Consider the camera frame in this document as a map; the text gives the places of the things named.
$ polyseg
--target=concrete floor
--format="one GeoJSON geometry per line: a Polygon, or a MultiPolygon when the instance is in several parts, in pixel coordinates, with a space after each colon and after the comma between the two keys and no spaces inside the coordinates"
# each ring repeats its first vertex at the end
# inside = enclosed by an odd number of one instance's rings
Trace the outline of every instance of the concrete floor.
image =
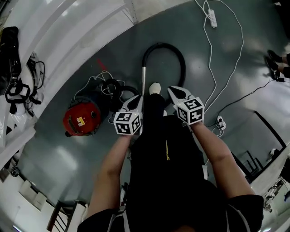
{"type": "MultiPolygon", "coordinates": [[[[214,122],[216,113],[226,104],[265,85],[270,77],[264,55],[268,49],[283,53],[288,44],[271,0],[225,0],[225,3],[235,11],[243,27],[245,45],[228,88],[205,116],[206,125],[214,122]]],[[[210,1],[210,5],[215,10],[218,24],[216,29],[209,23],[207,25],[213,45],[212,70],[217,80],[213,96],[216,96],[234,68],[242,41],[240,28],[231,12],[219,2],[210,1]]],[[[114,78],[141,90],[143,53],[153,43],[167,42],[184,55],[187,65],[184,87],[205,102],[214,84],[208,69],[209,44],[203,21],[204,15],[198,6],[188,2],[141,22],[91,57],[61,88],[36,124],[36,135],[26,145],[19,162],[22,173],[53,203],[75,199],[88,202],[92,177],[117,135],[114,126],[104,122],[92,137],[65,137],[62,118],[70,99],[90,76],[101,71],[97,59],[114,78]]],[[[154,52],[147,66],[146,85],[160,82],[162,95],[167,98],[167,86],[176,85],[178,78],[176,57],[166,50],[154,52]]],[[[289,96],[289,83],[271,82],[222,112],[227,124],[222,139],[243,163],[247,159],[246,150],[265,165],[268,152],[274,147],[280,148],[253,110],[262,114],[285,142],[290,141],[289,96]]],[[[130,163],[126,160],[121,182],[128,182],[129,178],[130,163]]]]}

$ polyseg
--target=person's foot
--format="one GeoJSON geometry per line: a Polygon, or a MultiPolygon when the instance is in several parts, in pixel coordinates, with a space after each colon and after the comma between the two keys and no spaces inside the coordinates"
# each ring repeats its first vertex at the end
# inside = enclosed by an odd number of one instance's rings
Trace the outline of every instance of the person's foot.
{"type": "Polygon", "coordinates": [[[278,63],[283,62],[282,57],[278,56],[274,51],[268,50],[268,54],[273,61],[278,62],[278,63]]]}
{"type": "Polygon", "coordinates": [[[150,87],[149,87],[149,94],[153,94],[153,93],[157,93],[160,94],[161,92],[161,86],[159,83],[153,83],[150,87]]]}
{"type": "Polygon", "coordinates": [[[278,64],[273,62],[269,57],[265,58],[266,65],[272,70],[276,71],[278,69],[278,64]]]}

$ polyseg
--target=vacuum hose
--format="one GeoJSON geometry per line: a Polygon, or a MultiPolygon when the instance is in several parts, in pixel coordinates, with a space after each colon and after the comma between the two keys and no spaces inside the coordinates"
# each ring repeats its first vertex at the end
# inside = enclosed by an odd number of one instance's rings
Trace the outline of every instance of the vacuum hose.
{"type": "MultiPolygon", "coordinates": [[[[182,87],[185,81],[185,73],[186,73],[186,65],[185,65],[185,60],[182,55],[182,53],[173,45],[169,43],[156,43],[153,44],[150,48],[147,49],[145,52],[143,59],[142,59],[142,95],[144,96],[145,92],[145,78],[146,78],[146,65],[147,65],[147,60],[151,52],[153,52],[155,49],[158,48],[167,48],[171,50],[172,52],[175,53],[177,56],[179,63],[180,63],[180,78],[178,85],[179,87],[182,87]]],[[[170,99],[168,99],[165,103],[165,107],[167,107],[170,104],[170,99]]]]}

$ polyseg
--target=black hose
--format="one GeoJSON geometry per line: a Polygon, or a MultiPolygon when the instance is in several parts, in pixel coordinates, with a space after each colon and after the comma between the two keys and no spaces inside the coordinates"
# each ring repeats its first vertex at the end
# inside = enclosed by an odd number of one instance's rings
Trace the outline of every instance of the black hose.
{"type": "MultiPolygon", "coordinates": [[[[173,45],[169,44],[169,43],[156,43],[153,44],[150,48],[147,49],[147,51],[145,52],[143,59],[142,59],[142,67],[146,67],[147,65],[147,60],[148,57],[150,55],[151,52],[153,52],[155,49],[158,48],[167,48],[169,50],[171,50],[172,52],[175,53],[175,55],[177,56],[179,63],[180,63],[180,78],[179,78],[179,82],[178,85],[179,87],[182,87],[185,81],[185,73],[186,73],[186,65],[185,65],[185,60],[184,57],[182,55],[182,53],[173,45]]],[[[171,100],[168,99],[165,102],[165,107],[167,107],[169,104],[171,103],[171,100]]]]}

